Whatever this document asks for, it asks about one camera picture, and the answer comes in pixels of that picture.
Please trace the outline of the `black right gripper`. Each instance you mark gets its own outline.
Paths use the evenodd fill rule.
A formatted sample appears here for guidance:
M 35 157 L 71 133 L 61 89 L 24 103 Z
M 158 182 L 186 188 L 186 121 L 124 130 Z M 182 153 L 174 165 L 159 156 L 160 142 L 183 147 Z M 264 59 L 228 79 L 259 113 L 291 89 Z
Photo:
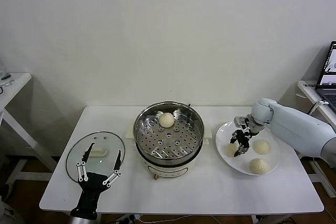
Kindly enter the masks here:
M 242 129 L 237 129 L 232 133 L 230 139 L 230 144 L 239 144 L 237 151 L 234 154 L 234 157 L 245 154 L 249 147 L 249 141 L 253 137 L 249 127 L 243 127 Z

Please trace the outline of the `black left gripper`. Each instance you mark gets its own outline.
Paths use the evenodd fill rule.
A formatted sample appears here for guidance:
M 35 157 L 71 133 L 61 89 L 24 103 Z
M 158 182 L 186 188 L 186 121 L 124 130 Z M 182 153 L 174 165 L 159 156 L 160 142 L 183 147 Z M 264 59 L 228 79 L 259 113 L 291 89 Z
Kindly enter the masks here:
M 111 187 L 111 185 L 121 176 L 121 150 L 118 152 L 113 173 L 109 177 L 93 172 L 87 173 L 86 163 L 94 145 L 95 142 L 92 142 L 89 148 L 84 152 L 81 161 L 76 162 L 78 182 L 82 192 L 76 208 L 70 212 L 72 217 L 97 219 L 98 214 L 96 210 L 100 194 Z

